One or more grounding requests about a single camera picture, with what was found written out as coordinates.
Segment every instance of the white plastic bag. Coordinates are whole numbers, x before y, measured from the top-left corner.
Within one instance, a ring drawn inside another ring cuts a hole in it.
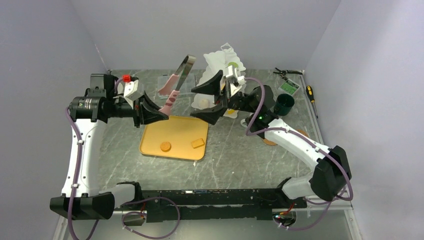
[[[199,83],[197,84],[197,86],[211,79],[219,70],[223,70],[223,75],[225,76],[227,74],[226,68],[229,65],[233,65],[234,67],[238,68],[240,72],[246,70],[242,61],[237,56],[237,53],[234,51],[231,45],[228,44],[228,42],[221,46],[221,50],[210,52],[208,54],[204,54],[203,56],[206,59],[208,66],[203,72],[201,78],[199,79]],[[245,90],[245,87],[246,86],[244,86],[240,91],[243,92]],[[194,96],[194,101],[191,106],[195,109],[211,108],[215,106],[214,96],[197,93]],[[235,119],[237,118],[237,111],[230,109],[225,112],[224,116]]]

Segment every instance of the metal tongs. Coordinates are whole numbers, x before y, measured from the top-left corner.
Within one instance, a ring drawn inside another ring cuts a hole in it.
[[[171,77],[169,77],[168,81],[166,81],[165,85],[157,91],[160,95],[169,95],[165,105],[161,109],[159,109],[159,112],[168,116],[171,115],[171,108],[175,100],[177,99],[178,94],[180,94],[181,86],[183,85],[184,81],[192,70],[195,61],[195,56],[187,55],[182,61],[182,63],[179,65],[175,73],[172,74]],[[179,81],[176,85],[176,88],[172,90],[172,87],[178,79]]]

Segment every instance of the white wall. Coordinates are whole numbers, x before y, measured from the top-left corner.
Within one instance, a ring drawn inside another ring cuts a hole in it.
[[[71,152],[65,107],[104,72],[68,0],[0,7],[0,239],[52,239]]]
[[[366,240],[424,239],[423,13],[418,0],[342,0],[306,67]]]
[[[72,0],[111,69],[176,69],[229,42],[247,68],[305,69],[340,0]]]

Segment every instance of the red knob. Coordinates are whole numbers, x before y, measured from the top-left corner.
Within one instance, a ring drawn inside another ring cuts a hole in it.
[[[129,74],[122,75],[122,81],[123,81],[124,83],[129,83],[129,82],[131,82],[131,76],[130,76]]]

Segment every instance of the screwdriver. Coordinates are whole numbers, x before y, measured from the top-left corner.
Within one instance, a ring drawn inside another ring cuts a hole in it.
[[[306,87],[306,95],[307,98],[309,98],[310,103],[312,104],[313,113],[315,114],[315,117],[318,118],[317,109],[315,107],[315,98],[314,98],[314,92],[312,90],[311,86]]]

